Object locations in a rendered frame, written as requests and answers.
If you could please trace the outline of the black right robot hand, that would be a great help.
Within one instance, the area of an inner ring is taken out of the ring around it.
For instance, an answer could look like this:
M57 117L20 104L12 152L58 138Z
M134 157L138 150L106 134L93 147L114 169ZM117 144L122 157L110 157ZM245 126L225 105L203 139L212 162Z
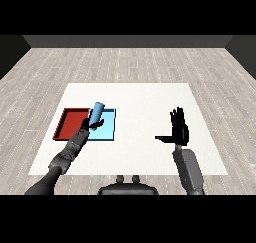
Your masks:
M170 112L172 135L171 136L156 136L157 140L164 143L174 143L180 146L186 146L189 142L189 129L185 123L184 111L177 107Z

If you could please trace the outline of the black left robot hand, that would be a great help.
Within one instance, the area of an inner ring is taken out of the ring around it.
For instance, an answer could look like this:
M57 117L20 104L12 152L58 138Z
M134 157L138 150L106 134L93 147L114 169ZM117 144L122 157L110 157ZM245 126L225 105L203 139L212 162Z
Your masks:
M104 120L101 120L101 121L91 124L90 119L86 118L82 121L80 128L82 130L88 131L89 129L97 129L97 128L101 127L103 125L103 123L104 123Z

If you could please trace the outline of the light blue can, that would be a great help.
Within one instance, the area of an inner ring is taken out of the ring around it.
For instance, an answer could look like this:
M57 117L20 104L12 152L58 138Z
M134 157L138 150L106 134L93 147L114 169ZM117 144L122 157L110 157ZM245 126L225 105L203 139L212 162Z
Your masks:
M91 110L90 113L90 121L89 121L89 128L95 130L97 128L97 123L100 122L100 118L102 112L104 110L105 105L100 102L96 102L94 108Z

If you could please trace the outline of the red shallow open box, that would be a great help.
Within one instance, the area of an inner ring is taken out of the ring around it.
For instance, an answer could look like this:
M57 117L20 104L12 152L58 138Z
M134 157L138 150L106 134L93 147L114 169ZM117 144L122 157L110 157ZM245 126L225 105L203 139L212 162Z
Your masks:
M80 128L82 121L88 117L89 111L89 108L65 108L52 139L68 141Z

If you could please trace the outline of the light blue shallow open box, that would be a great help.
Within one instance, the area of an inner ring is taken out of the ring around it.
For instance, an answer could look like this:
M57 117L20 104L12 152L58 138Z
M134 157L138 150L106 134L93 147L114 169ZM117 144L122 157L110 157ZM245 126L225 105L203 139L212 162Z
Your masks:
M113 108L104 109L101 118L104 120L104 124L96 130L90 130L89 141L114 140L116 110Z

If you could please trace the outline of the dark grey robot body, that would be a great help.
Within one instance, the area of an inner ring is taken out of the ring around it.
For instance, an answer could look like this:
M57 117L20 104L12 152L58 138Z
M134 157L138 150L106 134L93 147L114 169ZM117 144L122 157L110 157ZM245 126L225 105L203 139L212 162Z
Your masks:
M125 183L124 176L118 175L116 182L101 187L98 195L158 195L158 191L155 187L142 184L138 175L132 176L131 183Z

